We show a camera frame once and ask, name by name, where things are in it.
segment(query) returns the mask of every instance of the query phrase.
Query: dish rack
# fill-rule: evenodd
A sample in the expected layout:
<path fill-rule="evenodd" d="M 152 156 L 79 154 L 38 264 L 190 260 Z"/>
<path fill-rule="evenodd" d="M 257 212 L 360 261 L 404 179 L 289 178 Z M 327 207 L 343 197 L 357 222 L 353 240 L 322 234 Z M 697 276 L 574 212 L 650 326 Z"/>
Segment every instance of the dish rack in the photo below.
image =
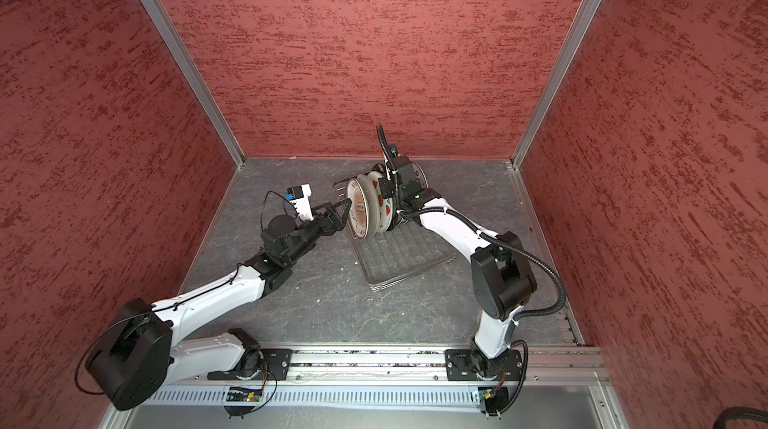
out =
<path fill-rule="evenodd" d="M 337 200 L 346 198 L 346 184 L 356 176 L 333 183 Z M 417 223 L 403 223 L 391 231 L 365 239 L 358 239 L 349 225 L 346 233 L 352 241 L 360 270 L 373 291 L 447 264 L 459 255 L 443 238 Z"/>

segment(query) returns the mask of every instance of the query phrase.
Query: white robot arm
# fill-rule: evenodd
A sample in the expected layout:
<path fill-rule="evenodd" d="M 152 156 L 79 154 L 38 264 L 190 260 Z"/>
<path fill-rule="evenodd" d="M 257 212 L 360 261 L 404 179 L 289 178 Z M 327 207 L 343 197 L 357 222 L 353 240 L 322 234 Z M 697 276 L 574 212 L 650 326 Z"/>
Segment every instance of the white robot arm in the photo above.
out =
<path fill-rule="evenodd" d="M 160 386 L 179 379 L 222 372 L 225 378 L 248 380 L 266 370 L 260 346 L 242 330 L 184 338 L 278 289 L 321 236 L 344 229 L 351 201 L 310 208 L 311 193 L 308 184 L 288 189 L 286 200 L 296 208 L 300 224 L 287 214 L 273 218 L 261 233 L 264 247 L 235 271 L 175 298 L 151 305 L 136 299 L 120 309 L 84 357 L 86 369 L 117 409 L 136 407 Z M 77 373 L 75 384 L 81 388 Z"/>
<path fill-rule="evenodd" d="M 472 266 L 472 287 L 483 312 L 472 339 L 468 365 L 482 379 L 496 377 L 509 356 L 512 331 L 518 320 L 550 315 L 565 306 L 562 282 L 541 259 L 524 251 L 522 242 L 512 232 L 499 234 L 475 224 L 434 189 L 423 187 L 408 157 L 399 155 L 396 146 L 389 146 L 380 124 L 376 130 L 389 187 L 381 179 L 379 184 L 383 192 L 392 193 L 397 214 L 436 232 Z M 537 289 L 530 262 L 552 279 L 558 299 L 547 308 L 524 311 L 523 306 Z"/>

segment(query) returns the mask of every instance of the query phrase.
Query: red textured wall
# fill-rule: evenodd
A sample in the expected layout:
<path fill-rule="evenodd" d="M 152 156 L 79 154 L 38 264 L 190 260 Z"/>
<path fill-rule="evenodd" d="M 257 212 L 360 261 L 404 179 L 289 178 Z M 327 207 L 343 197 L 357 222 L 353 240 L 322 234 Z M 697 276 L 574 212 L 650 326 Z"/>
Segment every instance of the red textured wall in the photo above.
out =
<path fill-rule="evenodd" d="M 0 17 L 0 425 L 94 427 L 75 362 L 125 301 L 178 290 L 234 164 L 139 0 Z"/>
<path fill-rule="evenodd" d="M 603 0 L 524 161 L 633 429 L 768 409 L 766 71 L 768 0 Z"/>
<path fill-rule="evenodd" d="M 249 156 L 509 157 L 581 0 L 162 0 Z"/>

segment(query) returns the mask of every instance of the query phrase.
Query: plate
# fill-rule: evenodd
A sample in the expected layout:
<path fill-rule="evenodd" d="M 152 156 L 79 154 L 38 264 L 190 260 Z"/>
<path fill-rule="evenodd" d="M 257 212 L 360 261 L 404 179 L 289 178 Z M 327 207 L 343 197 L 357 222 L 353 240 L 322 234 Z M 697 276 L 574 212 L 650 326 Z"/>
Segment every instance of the plate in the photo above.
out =
<path fill-rule="evenodd" d="M 346 196 L 352 200 L 350 217 L 346 223 L 350 225 L 355 237 L 364 239 L 368 235 L 368 213 L 370 211 L 357 179 L 351 178 L 346 184 Z"/>
<path fill-rule="evenodd" d="M 368 178 L 371 179 L 371 184 L 376 189 L 376 198 L 379 203 L 379 228 L 376 230 L 377 234 L 385 232 L 392 223 L 392 198 L 384 199 L 382 197 L 382 190 L 379 187 L 379 179 L 382 177 L 384 176 L 378 171 L 368 173 Z"/>
<path fill-rule="evenodd" d="M 379 203 L 376 196 L 376 189 L 373 187 L 371 179 L 365 174 L 355 177 L 355 180 L 362 188 L 362 197 L 366 201 L 366 216 L 368 216 L 368 233 L 366 237 L 371 237 L 379 228 Z"/>

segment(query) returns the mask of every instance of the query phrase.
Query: cable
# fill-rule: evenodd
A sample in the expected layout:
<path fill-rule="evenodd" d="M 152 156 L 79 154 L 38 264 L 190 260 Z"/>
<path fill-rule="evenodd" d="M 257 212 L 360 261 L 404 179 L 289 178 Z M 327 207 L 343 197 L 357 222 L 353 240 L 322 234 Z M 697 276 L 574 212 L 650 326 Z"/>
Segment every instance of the cable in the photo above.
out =
<path fill-rule="evenodd" d="M 269 365 L 266 363 L 266 359 L 264 359 L 264 370 L 262 371 L 262 378 L 261 378 L 261 394 L 264 394 L 264 387 L 266 387 L 266 379 L 267 379 L 267 373 L 270 371 Z"/>
<path fill-rule="evenodd" d="M 478 228 L 475 223 L 473 223 L 471 220 L 467 219 L 467 217 L 460 213 L 456 212 L 453 209 L 445 209 L 442 207 L 427 207 L 424 209 L 419 209 L 418 211 L 413 212 L 404 212 L 402 213 L 402 217 L 405 219 L 410 219 L 413 217 L 416 217 L 417 215 L 421 214 L 427 214 L 430 212 L 444 212 L 448 215 L 452 215 L 462 223 L 464 223 L 467 227 L 469 227 L 473 232 L 480 231 L 480 228 Z M 495 237 L 492 237 L 491 235 L 485 234 L 485 232 L 479 232 L 478 234 L 481 239 L 483 239 L 486 242 L 490 242 L 491 244 L 494 244 L 500 248 L 507 249 L 508 251 L 512 251 L 516 254 L 520 254 L 521 256 L 525 257 L 529 261 L 535 263 L 537 266 L 542 268 L 544 273 L 546 273 L 547 276 L 554 282 L 554 287 L 558 291 L 558 299 L 554 302 L 554 304 L 550 305 L 547 308 L 543 309 L 531 309 L 529 311 L 520 311 L 516 315 L 512 316 L 512 319 L 514 321 L 519 321 L 523 318 L 528 317 L 538 317 L 543 315 L 550 315 L 554 314 L 557 311 L 560 311 L 563 307 L 565 307 L 565 300 L 567 298 L 567 295 L 565 294 L 565 286 L 563 286 L 563 282 L 558 277 L 557 273 L 549 267 L 547 264 L 544 263 L 541 259 L 536 257 L 535 255 L 531 254 L 528 251 L 524 251 L 523 249 L 514 247 L 512 244 L 509 244 L 504 241 L 500 241 L 499 239 L 496 239 Z"/>
<path fill-rule="evenodd" d="M 509 347 L 519 346 L 521 345 L 523 347 L 523 366 L 520 368 L 520 382 L 518 382 L 518 385 L 514 387 L 514 393 L 512 393 L 512 397 L 509 398 L 509 402 L 507 405 L 504 406 L 504 409 L 501 409 L 498 414 L 502 415 L 504 414 L 507 409 L 509 409 L 514 402 L 518 399 L 518 396 L 520 395 L 520 390 L 523 389 L 523 381 L 525 381 L 525 373 L 528 372 L 528 343 L 525 342 L 523 339 L 519 339 L 515 342 L 512 342 Z"/>
<path fill-rule="evenodd" d="M 502 374 L 502 379 L 498 382 L 498 384 L 496 384 L 496 388 L 493 390 L 494 393 L 498 391 L 498 389 L 504 384 L 504 381 L 507 380 L 507 371 L 504 369 L 504 367 L 502 367 Z"/>
<path fill-rule="evenodd" d="M 277 392 L 277 377 L 275 377 L 275 375 L 272 374 L 272 371 L 267 371 L 266 373 L 269 374 L 270 376 L 272 376 L 272 378 L 275 380 L 275 389 L 274 389 L 274 391 L 272 391 L 272 395 L 270 395 L 270 398 L 267 399 L 266 401 L 264 401 L 264 404 L 258 406 L 256 409 L 253 409 L 248 414 L 253 414 L 256 411 L 258 411 L 259 409 L 261 409 L 262 407 L 264 407 L 265 405 L 268 405 L 270 403 L 270 401 L 272 401 L 272 398 L 275 396 L 275 393 Z"/>
<path fill-rule="evenodd" d="M 82 388 L 82 386 L 80 385 L 80 380 L 79 380 L 80 366 L 82 366 L 83 361 L 85 360 L 85 357 L 88 357 L 88 354 L 91 352 L 91 350 L 93 350 L 93 348 L 96 347 L 96 344 L 98 344 L 98 342 L 101 340 L 101 338 L 103 338 L 109 331 L 111 331 L 113 328 L 119 326 L 120 324 L 124 323 L 125 321 L 129 321 L 130 319 L 136 319 L 137 317 L 140 317 L 140 316 L 149 315 L 149 313 L 150 313 L 150 311 L 141 312 L 139 314 L 132 315 L 129 318 L 125 318 L 125 319 L 122 319 L 120 321 L 117 321 L 114 324 L 112 324 L 111 326 L 109 326 L 106 331 L 102 332 L 101 335 L 98 338 L 96 338 L 96 341 L 94 341 L 94 343 L 91 344 L 88 347 L 88 349 L 83 353 L 82 357 L 80 357 L 80 361 L 78 361 L 78 365 L 76 365 L 74 367 L 74 385 L 76 386 L 78 391 L 82 392 L 83 394 L 87 394 L 87 395 L 91 395 L 91 396 L 101 396 L 101 395 L 104 395 L 103 392 L 92 392 L 92 391 L 88 391 L 87 389 L 83 389 Z"/>
<path fill-rule="evenodd" d="M 264 201 L 261 203 L 261 216 L 259 217 L 259 225 L 261 226 L 262 232 L 264 231 L 264 208 L 266 207 L 266 198 L 268 198 L 270 194 L 277 195 L 280 198 L 282 198 L 283 201 L 288 202 L 288 205 L 290 205 L 290 207 L 293 209 L 293 212 L 296 213 L 296 217 L 299 216 L 299 211 L 297 211 L 296 208 L 293 207 L 293 204 L 291 204 L 290 201 L 286 199 L 284 195 L 274 191 L 266 191 L 266 194 L 264 194 Z M 286 215 L 288 215 L 288 211 L 286 211 L 285 204 L 283 204 L 283 212 L 286 213 Z"/>
<path fill-rule="evenodd" d="M 86 350 L 85 350 L 85 352 L 83 353 L 82 357 L 80 357 L 80 361 L 78 361 L 78 365 L 76 365 L 76 366 L 74 367 L 74 385 L 76 386 L 76 388 L 77 388 L 77 389 L 78 389 L 80 392 L 82 392 L 83 394 L 87 394 L 87 395 L 91 395 L 91 396 L 101 396 L 101 395 L 104 395 L 104 393 L 103 393 L 103 392 L 93 392 L 93 391 L 89 391 L 89 390 L 87 390 L 87 389 L 83 389 L 83 388 L 82 388 L 82 386 L 80 385 L 80 366 L 82 366 L 82 364 L 83 364 L 83 361 L 85 361 L 85 357 L 88 357 L 88 354 L 90 354 L 90 352 L 93 350 L 93 348 L 94 348 L 94 347 L 96 347 L 96 344 L 98 344 L 98 342 L 101 340 L 101 338 L 103 338 L 105 335 L 107 335 L 107 333 L 108 333 L 109 331 L 111 331 L 113 328 L 115 328 L 115 327 L 119 326 L 120 324 L 122 324 L 122 323 L 124 323 L 124 322 L 126 322 L 126 321 L 129 321 L 129 320 L 131 320 L 131 319 L 136 319 L 136 318 L 139 318 L 139 317 L 142 317 L 142 316 L 145 316 L 145 315 L 150 315 L 150 314 L 152 314 L 153 312 L 154 312 L 154 313 L 158 313 L 158 312 L 161 312 L 161 311 L 167 311 L 168 309 L 173 309 L 174 311 L 176 311 L 176 310 L 179 308 L 179 306 L 180 306 L 180 305 L 182 305 L 182 304 L 186 304 L 187 302 L 191 301 L 192 299 L 195 299 L 195 298 L 199 298 L 201 295 L 205 295 L 205 294 L 207 294 L 207 293 L 209 293 L 209 292 L 211 292 L 211 291 L 215 291 L 216 289 L 222 288 L 222 287 L 224 287 L 224 286 L 225 286 L 225 285 L 227 285 L 227 284 L 232 284 L 232 283 L 234 282 L 235 278 L 237 277 L 237 275 L 238 275 L 239 273 L 240 273 L 240 266 L 238 265 L 238 266 L 237 266 L 237 269 L 235 269 L 235 272 L 234 272 L 234 274 L 232 274 L 232 277 L 230 277 L 229 279 L 225 280 L 224 282 L 222 282 L 221 284 L 219 284 L 219 285 L 217 285 L 217 286 L 215 286 L 215 287 L 213 287 L 213 288 L 210 288 L 210 289 L 206 289 L 205 291 L 202 291 L 202 292 L 200 292 L 199 294 L 193 295 L 193 296 L 191 296 L 191 297 L 189 297 L 189 298 L 186 298 L 186 299 L 184 299 L 184 300 L 182 300 L 182 301 L 178 301 L 178 302 L 175 302 L 175 303 L 173 303 L 172 305 L 169 305 L 167 308 L 162 308 L 162 309 L 152 309 L 151 311 L 140 312 L 140 313 L 138 313 L 138 314 L 135 314 L 135 315 L 132 315 L 132 316 L 130 316 L 130 317 L 128 317 L 128 318 L 125 318 L 125 319 L 121 319 L 120 321 L 117 321 L 117 322 L 115 322 L 114 324 L 110 325 L 108 328 L 106 328 L 106 329 L 105 329 L 105 330 L 104 330 L 104 331 L 103 331 L 103 332 L 102 332 L 102 333 L 101 333 L 101 334 L 100 334 L 100 335 L 99 335 L 99 336 L 96 338 L 96 340 L 94 341 L 94 343 L 93 343 L 93 344 L 91 344 L 90 346 L 88 346 L 88 349 L 86 349 Z M 132 333 L 133 333 L 133 331 L 135 331 L 135 330 L 136 330 L 136 328 L 134 328 L 133 330 L 131 330 L 131 332 L 129 332 L 128 334 L 126 334 L 126 335 L 125 335 L 125 337 L 128 337 L 128 336 L 129 336 L 130 334 L 132 334 Z"/>
<path fill-rule="evenodd" d="M 394 171 L 395 164 L 392 161 L 392 153 L 389 152 L 389 144 L 386 141 L 386 136 L 384 136 L 384 128 L 381 124 L 376 125 L 376 134 L 379 136 L 379 145 L 382 146 L 382 151 L 384 151 L 384 158 L 387 161 L 387 165 L 390 168 L 390 171 Z M 544 273 L 554 282 L 554 287 L 558 290 L 558 299 L 554 302 L 554 304 L 550 305 L 547 308 L 543 309 L 531 309 L 528 311 L 520 311 L 516 315 L 512 316 L 514 321 L 519 321 L 523 318 L 529 318 L 529 317 L 538 317 L 538 316 L 544 316 L 544 315 L 550 315 L 554 314 L 557 311 L 560 311 L 563 307 L 565 307 L 565 301 L 567 298 L 567 295 L 565 294 L 565 286 L 563 286 L 563 282 L 558 277 L 557 273 L 549 267 L 547 264 L 544 263 L 541 259 L 536 257 L 535 255 L 531 254 L 528 251 L 524 251 L 523 249 L 519 249 L 514 247 L 511 244 L 508 244 L 504 241 L 500 241 L 496 239 L 495 237 L 492 237 L 491 235 L 485 234 L 484 232 L 481 232 L 475 223 L 473 223 L 471 220 L 469 220 L 464 214 L 460 212 L 456 212 L 453 209 L 445 209 L 442 207 L 430 207 L 430 208 L 424 208 L 420 209 L 418 211 L 413 212 L 401 212 L 400 208 L 402 205 L 400 204 L 400 191 L 399 191 L 399 174 L 396 172 L 393 173 L 394 177 L 394 185 L 395 185 L 395 191 L 394 191 L 394 198 L 395 198 L 395 213 L 398 214 L 402 220 L 411 219 L 416 217 L 417 215 L 421 214 L 427 214 L 429 212 L 444 212 L 446 214 L 452 215 L 462 223 L 464 223 L 467 227 L 469 227 L 473 232 L 477 232 L 479 237 L 486 242 L 490 242 L 491 244 L 494 244 L 497 247 L 507 249 L 508 251 L 512 251 L 515 254 L 519 254 L 529 261 L 532 261 L 534 264 L 542 268 Z"/>
<path fill-rule="evenodd" d="M 752 407 L 728 407 L 717 416 L 712 429 L 725 429 L 725 423 L 734 419 L 749 419 L 750 421 L 768 423 L 768 412 Z"/>

